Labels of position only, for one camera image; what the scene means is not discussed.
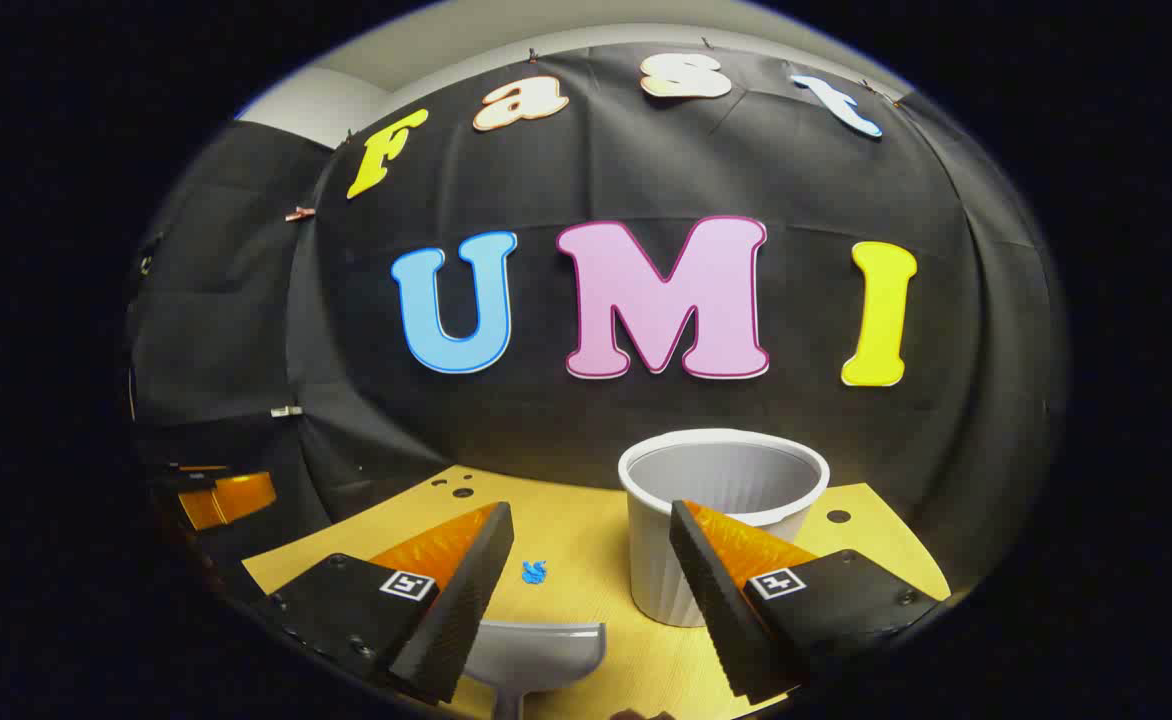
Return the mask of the yellow wooden desktop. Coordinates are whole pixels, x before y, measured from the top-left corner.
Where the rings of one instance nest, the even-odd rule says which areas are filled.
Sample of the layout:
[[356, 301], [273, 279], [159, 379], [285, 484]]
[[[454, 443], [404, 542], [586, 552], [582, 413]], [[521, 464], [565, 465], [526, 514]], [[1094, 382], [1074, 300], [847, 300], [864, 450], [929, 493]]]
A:
[[[677, 720], [759, 716], [732, 697], [706, 629], [677, 629], [638, 611], [631, 596], [626, 493], [504, 477], [454, 466], [353, 518], [244, 562], [263, 591], [333, 552], [372, 559], [402, 541], [495, 501], [512, 507], [515, 543], [485, 618], [502, 623], [606, 625], [604, 663], [581, 682], [530, 694], [526, 720], [609, 720], [624, 708]], [[545, 561], [541, 585], [522, 562]]]

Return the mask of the white ribbed garbage bin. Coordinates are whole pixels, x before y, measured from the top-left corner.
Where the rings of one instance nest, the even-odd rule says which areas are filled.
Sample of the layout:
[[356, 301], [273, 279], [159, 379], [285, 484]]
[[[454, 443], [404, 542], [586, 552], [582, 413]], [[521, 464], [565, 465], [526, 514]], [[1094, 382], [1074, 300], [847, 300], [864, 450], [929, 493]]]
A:
[[669, 542], [674, 501], [691, 500], [791, 542], [830, 480], [827, 460], [813, 448], [725, 428], [643, 439], [624, 451], [616, 473], [631, 519], [632, 600], [672, 626], [704, 624]]

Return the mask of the gray plastic dustpan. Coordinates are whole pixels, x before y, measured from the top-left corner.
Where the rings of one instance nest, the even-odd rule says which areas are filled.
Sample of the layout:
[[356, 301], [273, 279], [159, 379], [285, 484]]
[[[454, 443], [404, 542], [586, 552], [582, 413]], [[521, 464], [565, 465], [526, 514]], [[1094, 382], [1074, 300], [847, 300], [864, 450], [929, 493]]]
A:
[[525, 720], [525, 697], [581, 682], [604, 663], [606, 625], [482, 621], [464, 675], [495, 690], [491, 720]]

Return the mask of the black backdrop cloth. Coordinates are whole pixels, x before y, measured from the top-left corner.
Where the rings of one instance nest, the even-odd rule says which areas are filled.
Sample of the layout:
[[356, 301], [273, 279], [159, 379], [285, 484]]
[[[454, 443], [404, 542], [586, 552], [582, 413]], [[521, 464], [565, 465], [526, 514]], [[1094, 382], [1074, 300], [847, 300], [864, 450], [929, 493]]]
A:
[[917, 94], [710, 47], [724, 95], [650, 95], [676, 54], [471, 72], [326, 138], [270, 94], [196, 156], [141, 242], [129, 389], [144, 464], [274, 477], [202, 539], [234, 592], [454, 466], [622, 491], [628, 447], [702, 428], [815, 448], [952, 592], [996, 569], [1067, 369], [1026, 202]]

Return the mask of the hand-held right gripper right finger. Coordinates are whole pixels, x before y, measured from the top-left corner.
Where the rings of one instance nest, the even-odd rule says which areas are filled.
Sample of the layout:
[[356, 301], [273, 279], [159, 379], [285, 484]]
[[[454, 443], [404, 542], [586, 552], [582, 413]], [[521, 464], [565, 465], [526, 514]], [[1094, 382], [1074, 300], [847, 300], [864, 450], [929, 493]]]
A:
[[670, 507], [670, 546], [736, 697], [820, 694], [935, 614], [936, 598], [856, 550], [815, 555], [710, 507]]

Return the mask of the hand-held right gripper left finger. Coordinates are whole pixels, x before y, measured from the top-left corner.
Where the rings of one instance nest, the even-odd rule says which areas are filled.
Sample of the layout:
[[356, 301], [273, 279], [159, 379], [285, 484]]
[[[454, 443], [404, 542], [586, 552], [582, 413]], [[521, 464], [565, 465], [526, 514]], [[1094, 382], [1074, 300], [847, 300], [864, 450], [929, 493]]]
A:
[[509, 503], [489, 503], [372, 559], [331, 553], [248, 614], [349, 682], [449, 702], [513, 541]]

